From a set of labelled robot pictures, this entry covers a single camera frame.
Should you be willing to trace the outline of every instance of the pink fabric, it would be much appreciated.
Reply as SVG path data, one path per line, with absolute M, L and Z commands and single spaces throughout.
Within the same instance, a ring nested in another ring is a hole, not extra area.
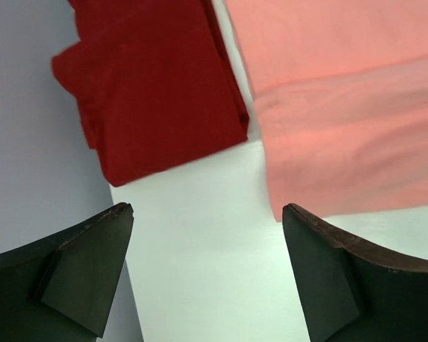
M 276 219 L 428 204 L 428 0 L 226 0 Z

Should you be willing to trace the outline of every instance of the red fabric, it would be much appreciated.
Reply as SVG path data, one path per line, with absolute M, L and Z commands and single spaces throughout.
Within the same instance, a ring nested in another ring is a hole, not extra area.
M 113 186 L 247 140 L 209 0 L 70 0 L 81 41 L 52 60 Z

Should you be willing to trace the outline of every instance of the salmon pink fabric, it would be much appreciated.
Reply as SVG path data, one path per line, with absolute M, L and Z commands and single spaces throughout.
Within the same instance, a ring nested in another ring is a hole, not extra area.
M 428 204 L 428 0 L 226 0 L 276 219 Z

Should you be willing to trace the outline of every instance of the white table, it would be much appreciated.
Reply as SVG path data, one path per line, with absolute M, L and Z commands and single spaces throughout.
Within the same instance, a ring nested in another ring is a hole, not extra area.
M 245 71 L 222 0 L 213 1 L 243 96 Z M 135 227 L 127 254 L 145 342 L 308 342 L 292 267 L 268 204 L 263 144 L 249 141 L 120 188 Z M 428 259 L 428 207 L 330 217 Z

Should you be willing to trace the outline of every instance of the fabric fold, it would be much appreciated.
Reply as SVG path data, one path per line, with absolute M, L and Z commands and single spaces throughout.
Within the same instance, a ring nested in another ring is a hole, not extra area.
M 428 204 L 428 0 L 226 0 L 277 220 Z
M 113 186 L 247 140 L 248 114 L 210 3 L 70 3 L 81 41 L 53 58 L 53 74 L 76 98 Z

